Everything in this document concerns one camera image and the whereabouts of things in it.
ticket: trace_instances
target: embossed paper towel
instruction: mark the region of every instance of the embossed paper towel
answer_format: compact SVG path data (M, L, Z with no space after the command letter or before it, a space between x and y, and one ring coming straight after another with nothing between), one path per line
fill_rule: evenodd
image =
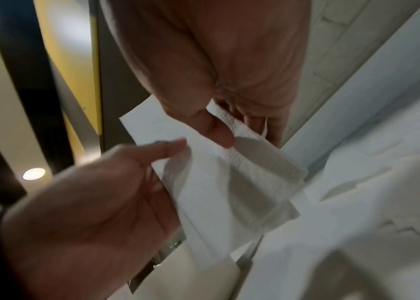
M297 217L289 199L306 174L213 101L207 108L234 133L233 148L224 149L170 118L153 95L121 117L138 145L187 138L186 150L152 167L174 200L201 267L214 265L251 239Z

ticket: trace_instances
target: white paper towel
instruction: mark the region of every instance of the white paper towel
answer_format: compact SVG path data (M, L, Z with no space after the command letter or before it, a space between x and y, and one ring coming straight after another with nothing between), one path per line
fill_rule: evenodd
M306 174L213 101L207 109L230 127L233 148L224 149L170 118L154 96L121 117L138 145L187 138L186 150L152 167L172 196L190 247L204 268L297 217L289 199Z

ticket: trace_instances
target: hand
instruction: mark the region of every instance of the hand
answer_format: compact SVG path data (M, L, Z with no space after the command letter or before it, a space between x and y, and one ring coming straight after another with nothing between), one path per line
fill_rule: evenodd
M103 300L136 275L180 225L150 164L185 146L115 147L13 206L0 240L30 296Z
M304 61L310 0L101 0L141 84L171 117L231 147L212 98L279 146Z

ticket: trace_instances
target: paper towel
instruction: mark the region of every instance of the paper towel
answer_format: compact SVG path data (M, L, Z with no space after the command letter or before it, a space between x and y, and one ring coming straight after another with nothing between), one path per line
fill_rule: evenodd
M224 149L167 116L151 95L121 117L138 145L186 137L188 147L152 167L169 191L195 258L209 267L251 239L298 216L290 197L306 171L213 101L235 144Z

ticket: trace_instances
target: recessed light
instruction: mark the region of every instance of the recessed light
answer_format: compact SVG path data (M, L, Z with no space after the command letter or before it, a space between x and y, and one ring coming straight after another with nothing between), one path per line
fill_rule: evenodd
M42 168L33 168L30 170L25 171L24 175L22 175L22 178L24 180L36 180L41 178L45 174L45 170Z

